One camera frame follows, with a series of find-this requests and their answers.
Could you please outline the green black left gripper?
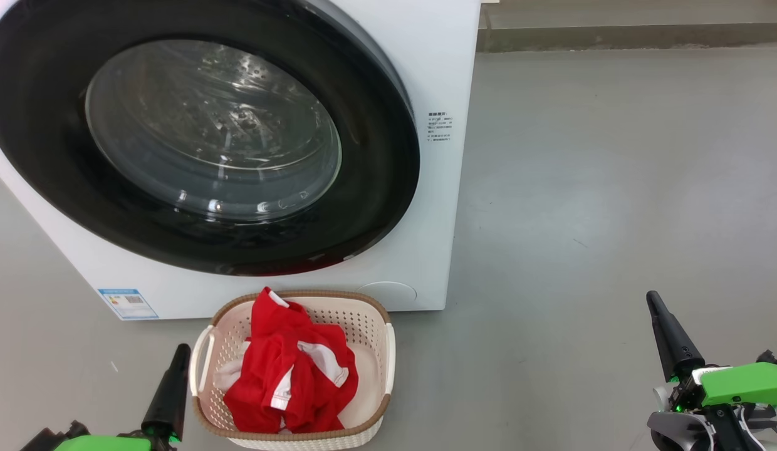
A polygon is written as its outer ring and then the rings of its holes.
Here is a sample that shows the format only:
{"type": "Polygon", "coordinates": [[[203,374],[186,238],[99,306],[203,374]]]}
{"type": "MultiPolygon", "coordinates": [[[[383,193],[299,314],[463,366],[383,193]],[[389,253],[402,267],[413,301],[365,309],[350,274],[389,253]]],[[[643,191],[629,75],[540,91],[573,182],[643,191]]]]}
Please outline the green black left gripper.
{"type": "Polygon", "coordinates": [[[191,348],[177,346],[160,380],[141,429],[117,435],[94,435],[84,423],[71,422],[65,432],[43,428],[22,450],[176,450],[183,437],[191,348]]]}

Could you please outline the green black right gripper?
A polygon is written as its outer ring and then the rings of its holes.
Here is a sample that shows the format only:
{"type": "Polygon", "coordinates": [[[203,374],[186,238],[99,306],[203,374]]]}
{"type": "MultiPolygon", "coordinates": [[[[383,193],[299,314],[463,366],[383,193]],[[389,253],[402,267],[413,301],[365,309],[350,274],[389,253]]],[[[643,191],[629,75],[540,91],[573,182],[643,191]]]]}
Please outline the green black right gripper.
{"type": "Polygon", "coordinates": [[[682,450],[777,450],[777,442],[756,437],[753,414],[775,428],[777,365],[705,366],[677,317],[657,291],[646,294],[652,330],[666,382],[674,380],[673,445],[682,450]]]}

